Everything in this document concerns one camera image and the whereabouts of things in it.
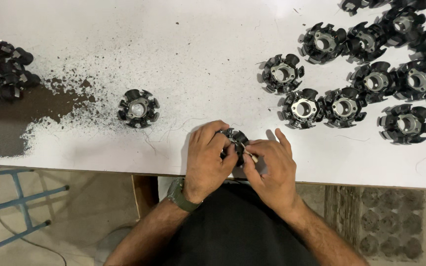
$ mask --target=man's left hand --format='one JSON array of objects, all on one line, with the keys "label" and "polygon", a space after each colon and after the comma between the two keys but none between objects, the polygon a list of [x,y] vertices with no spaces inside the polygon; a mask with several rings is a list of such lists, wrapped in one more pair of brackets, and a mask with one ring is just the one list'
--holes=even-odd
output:
[{"label": "man's left hand", "polygon": [[[233,171],[238,155],[234,144],[219,130],[230,126],[221,120],[201,126],[192,133],[188,143],[185,184],[182,193],[193,203],[202,202],[211,192],[218,189]],[[228,147],[223,160],[220,154]]]}]

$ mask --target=hand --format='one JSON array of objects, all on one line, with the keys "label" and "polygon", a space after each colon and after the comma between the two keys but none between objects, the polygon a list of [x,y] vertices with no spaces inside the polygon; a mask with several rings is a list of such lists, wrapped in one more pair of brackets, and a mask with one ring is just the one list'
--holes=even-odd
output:
[{"label": "hand", "polygon": [[292,159],[292,149],[280,129],[275,130],[276,141],[250,141],[246,150],[264,157],[268,173],[259,175],[249,155],[244,157],[244,174],[262,201],[284,219],[303,203],[295,190],[295,171],[297,165]]},{"label": "hand", "polygon": [[[218,189],[233,171],[238,161],[234,144],[224,134],[216,133],[229,127],[221,120],[213,121],[201,126],[190,136],[185,184],[182,190],[188,201],[202,202],[211,192]],[[222,160],[220,154],[226,147],[227,156]]]}]

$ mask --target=center hole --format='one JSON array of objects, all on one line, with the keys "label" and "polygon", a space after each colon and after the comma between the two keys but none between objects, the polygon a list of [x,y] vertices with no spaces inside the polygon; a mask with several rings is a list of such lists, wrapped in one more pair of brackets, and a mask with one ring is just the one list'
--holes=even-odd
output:
[{"label": "center hole", "polygon": [[376,77],[370,77],[367,80],[367,86],[369,88],[377,88],[377,87],[379,87],[379,85],[380,85],[379,80]]},{"label": "center hole", "polygon": [[339,114],[346,116],[351,112],[351,105],[348,102],[340,102],[336,109]]},{"label": "center hole", "polygon": [[422,82],[420,81],[420,78],[416,75],[410,76],[408,79],[408,83],[411,87],[418,88],[422,86]]},{"label": "center hole", "polygon": [[412,121],[409,118],[402,118],[399,120],[399,127],[402,128],[404,131],[409,131],[412,129]]},{"label": "center hole", "polygon": [[285,68],[279,68],[275,72],[275,78],[278,81],[284,82],[287,80],[287,78],[290,76],[289,72]]},{"label": "center hole", "polygon": [[318,39],[317,47],[321,50],[326,50],[330,47],[330,43],[325,39]]},{"label": "center hole", "polygon": [[394,23],[394,28],[397,31],[405,31],[405,25],[402,22],[399,22],[399,21]]},{"label": "center hole", "polygon": [[131,111],[135,116],[142,116],[144,114],[144,106],[142,104],[135,104],[131,107]]},{"label": "center hole", "polygon": [[361,47],[363,49],[367,49],[369,47],[369,42],[367,40],[364,40],[364,39],[360,40],[359,44],[361,45]]},{"label": "center hole", "polygon": [[297,113],[301,116],[308,116],[311,113],[311,106],[308,103],[299,103]]}]

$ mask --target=blue metal stool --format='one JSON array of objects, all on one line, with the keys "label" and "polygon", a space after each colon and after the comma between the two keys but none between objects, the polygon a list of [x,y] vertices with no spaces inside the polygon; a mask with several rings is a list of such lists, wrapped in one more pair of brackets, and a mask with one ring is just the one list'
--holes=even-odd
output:
[{"label": "blue metal stool", "polygon": [[42,197],[45,197],[45,196],[48,196],[48,195],[52,195],[52,194],[55,194],[55,193],[59,193],[59,192],[62,192],[62,191],[65,191],[65,190],[69,189],[69,186],[66,185],[66,186],[63,186],[63,187],[60,187],[60,188],[57,188],[57,189],[48,190],[48,191],[44,191],[42,193],[38,193],[38,194],[35,194],[35,195],[32,195],[32,196],[24,197],[24,194],[22,193],[21,184],[19,183],[18,173],[33,172],[33,171],[34,170],[25,170],[25,169],[20,169],[20,170],[15,169],[15,170],[0,171],[0,175],[12,175],[12,179],[14,180],[14,184],[16,186],[16,192],[18,194],[18,199],[11,200],[11,201],[8,201],[8,202],[5,202],[5,203],[1,203],[0,204],[0,210],[4,209],[4,208],[7,208],[7,207],[19,205],[20,206],[20,210],[22,212],[22,215],[24,216],[24,220],[26,221],[26,226],[27,226],[27,230],[26,231],[24,231],[22,233],[19,233],[19,234],[16,234],[13,237],[10,237],[10,238],[8,238],[6,240],[1,241],[0,242],[0,247],[13,242],[14,240],[17,240],[17,239],[20,239],[22,237],[25,237],[28,234],[30,234],[30,233],[32,233],[34,231],[39,230],[42,227],[50,225],[51,221],[47,220],[47,221],[45,221],[45,222],[43,222],[43,223],[41,223],[41,224],[39,224],[37,226],[32,226],[32,221],[31,221],[31,218],[29,216],[29,212],[27,210],[27,205],[26,205],[27,201],[35,200],[35,199],[38,199],[38,198],[42,198]]}]

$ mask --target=small tool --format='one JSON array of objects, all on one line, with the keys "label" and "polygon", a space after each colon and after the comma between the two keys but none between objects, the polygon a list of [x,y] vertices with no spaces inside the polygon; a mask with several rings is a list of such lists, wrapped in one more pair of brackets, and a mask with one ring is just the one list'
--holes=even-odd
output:
[{"label": "small tool", "polygon": [[251,156],[252,160],[254,161],[254,163],[257,163],[259,161],[259,159],[257,159],[256,155],[250,153],[249,151],[246,150],[246,147],[244,146],[243,143],[241,143],[241,146],[243,146],[244,148],[244,153],[248,154],[249,156]]}]

